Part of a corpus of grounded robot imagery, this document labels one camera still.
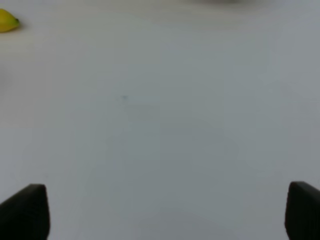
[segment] white surface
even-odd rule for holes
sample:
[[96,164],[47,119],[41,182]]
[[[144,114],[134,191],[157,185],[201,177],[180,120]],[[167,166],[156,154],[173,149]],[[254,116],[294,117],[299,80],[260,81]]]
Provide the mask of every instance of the white surface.
[[285,240],[320,187],[320,2],[2,0],[0,200],[51,240]]

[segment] lemon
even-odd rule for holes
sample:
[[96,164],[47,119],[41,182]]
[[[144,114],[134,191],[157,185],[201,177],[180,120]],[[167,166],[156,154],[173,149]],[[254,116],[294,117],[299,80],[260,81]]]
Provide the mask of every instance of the lemon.
[[20,22],[10,12],[0,9],[0,33],[19,27]]

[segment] yellow fruit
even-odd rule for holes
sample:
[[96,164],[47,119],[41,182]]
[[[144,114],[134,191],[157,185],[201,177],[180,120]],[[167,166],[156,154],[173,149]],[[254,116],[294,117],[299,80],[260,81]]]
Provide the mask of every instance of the yellow fruit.
[[20,22],[10,12],[0,9],[0,33],[19,27]]

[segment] black plastic piece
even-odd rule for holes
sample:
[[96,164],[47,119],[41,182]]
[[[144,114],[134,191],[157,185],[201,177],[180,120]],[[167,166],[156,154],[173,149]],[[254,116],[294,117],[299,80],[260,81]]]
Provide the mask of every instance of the black plastic piece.
[[303,181],[292,182],[284,225],[290,240],[320,240],[320,191]]
[[45,185],[31,184],[0,204],[0,240],[46,240],[49,231]]

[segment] white table surface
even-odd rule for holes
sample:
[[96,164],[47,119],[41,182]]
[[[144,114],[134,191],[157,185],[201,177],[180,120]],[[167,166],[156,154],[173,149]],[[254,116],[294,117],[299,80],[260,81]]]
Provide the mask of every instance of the white table surface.
[[2,0],[0,200],[50,240],[285,240],[320,187],[320,1]]

